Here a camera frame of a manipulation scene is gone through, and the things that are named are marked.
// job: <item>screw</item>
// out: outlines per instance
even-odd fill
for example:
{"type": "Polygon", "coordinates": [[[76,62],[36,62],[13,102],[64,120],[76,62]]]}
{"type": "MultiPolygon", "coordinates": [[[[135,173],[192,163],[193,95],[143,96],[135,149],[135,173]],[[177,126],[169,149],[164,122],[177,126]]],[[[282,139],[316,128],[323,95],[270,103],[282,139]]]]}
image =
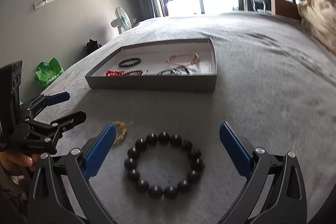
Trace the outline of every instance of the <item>screw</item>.
{"type": "Polygon", "coordinates": [[[290,156],[292,159],[294,159],[295,158],[295,153],[290,151],[290,152],[288,152],[288,156],[290,156]]]}
{"type": "Polygon", "coordinates": [[[73,150],[71,150],[72,155],[78,155],[80,152],[81,150],[79,148],[74,148],[73,150]]]}
{"type": "Polygon", "coordinates": [[[48,157],[48,153],[43,153],[43,154],[40,156],[40,158],[41,158],[42,160],[46,159],[47,157],[48,157]]]}
{"type": "Polygon", "coordinates": [[[258,154],[263,154],[263,153],[265,153],[265,149],[263,149],[262,147],[257,147],[257,148],[255,149],[255,151],[256,151],[258,154]]]}

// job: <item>black bead bracelet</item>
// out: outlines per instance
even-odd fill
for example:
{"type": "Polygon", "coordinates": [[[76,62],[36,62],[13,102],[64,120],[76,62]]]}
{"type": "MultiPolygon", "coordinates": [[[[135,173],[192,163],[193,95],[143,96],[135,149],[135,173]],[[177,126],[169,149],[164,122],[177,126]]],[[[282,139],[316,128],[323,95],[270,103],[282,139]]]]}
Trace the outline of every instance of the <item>black bead bracelet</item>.
{"type": "Polygon", "coordinates": [[[119,66],[120,68],[130,68],[130,67],[134,67],[134,66],[136,66],[137,64],[140,64],[140,62],[141,62],[141,59],[138,58],[138,57],[135,57],[135,58],[129,58],[129,59],[125,59],[125,60],[121,61],[121,62],[118,64],[118,66],[119,66]]]}
{"type": "Polygon", "coordinates": [[[144,193],[147,192],[151,198],[161,198],[164,195],[168,199],[174,199],[179,193],[187,193],[191,189],[191,184],[196,183],[201,178],[201,172],[204,169],[204,163],[201,159],[200,150],[193,148],[193,144],[188,140],[182,140],[182,138],[175,134],[172,137],[166,132],[161,132],[159,136],[154,133],[147,135],[146,139],[138,139],[135,142],[135,147],[130,148],[127,151],[128,159],[125,160],[124,166],[128,170],[127,178],[131,182],[135,182],[135,189],[144,193]],[[149,183],[140,178],[140,173],[137,171],[136,160],[140,157],[140,151],[145,151],[147,145],[155,146],[157,143],[166,145],[170,142],[173,147],[181,147],[182,150],[188,152],[188,158],[192,161],[191,170],[187,173],[186,179],[181,180],[177,186],[167,186],[164,190],[160,186],[150,186],[149,183]]]}

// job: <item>green plastic bag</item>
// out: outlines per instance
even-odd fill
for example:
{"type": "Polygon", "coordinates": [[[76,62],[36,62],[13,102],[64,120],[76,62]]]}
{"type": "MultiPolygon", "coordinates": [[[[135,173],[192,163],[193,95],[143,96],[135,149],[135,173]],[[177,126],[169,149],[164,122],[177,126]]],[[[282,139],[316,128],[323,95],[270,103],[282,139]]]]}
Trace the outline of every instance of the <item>green plastic bag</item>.
{"type": "Polygon", "coordinates": [[[40,63],[35,73],[35,81],[47,88],[64,72],[61,64],[54,57],[49,63],[40,63]]]}

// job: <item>gray bedsheet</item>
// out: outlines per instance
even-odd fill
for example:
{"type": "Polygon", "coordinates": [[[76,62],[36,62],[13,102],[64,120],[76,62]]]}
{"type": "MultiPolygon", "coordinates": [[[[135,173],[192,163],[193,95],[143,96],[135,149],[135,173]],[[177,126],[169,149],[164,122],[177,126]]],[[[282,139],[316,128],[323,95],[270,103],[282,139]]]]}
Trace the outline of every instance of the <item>gray bedsheet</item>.
{"type": "MultiPolygon", "coordinates": [[[[71,99],[46,108],[38,120],[86,112],[86,122],[59,141],[59,155],[82,147],[110,122],[134,121],[125,141],[111,149],[90,180],[119,224],[217,223],[245,183],[219,140],[224,121],[269,153],[296,153],[311,219],[336,183],[335,76],[335,58],[299,22],[254,13],[151,19],[65,71],[44,93],[68,91],[71,99]],[[120,46],[199,37],[211,37],[216,49],[218,78],[212,94],[92,90],[84,78],[120,46]],[[123,167],[136,139],[160,131],[190,139],[206,165],[192,192],[173,201],[137,193],[123,167]]],[[[151,184],[174,185],[185,177],[188,164],[181,151],[154,148],[141,156],[138,170],[151,184]]]]}

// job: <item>jewelry tray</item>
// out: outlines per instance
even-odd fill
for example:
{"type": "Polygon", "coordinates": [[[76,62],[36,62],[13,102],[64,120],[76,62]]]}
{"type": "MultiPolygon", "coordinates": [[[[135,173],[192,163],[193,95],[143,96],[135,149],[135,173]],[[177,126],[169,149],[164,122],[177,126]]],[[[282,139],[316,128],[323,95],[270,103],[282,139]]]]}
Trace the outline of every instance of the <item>jewelry tray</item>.
{"type": "Polygon", "coordinates": [[[215,48],[211,38],[166,40],[123,46],[97,64],[85,78],[93,89],[212,92],[217,80],[215,48]],[[188,63],[195,53],[199,56],[199,62],[187,67],[191,75],[157,75],[160,71],[176,67],[167,62],[171,55],[190,54],[171,60],[174,63],[188,63]],[[135,57],[141,58],[140,64],[129,68],[118,66],[122,60],[135,57]],[[108,70],[148,70],[148,73],[105,76],[108,70]]]}

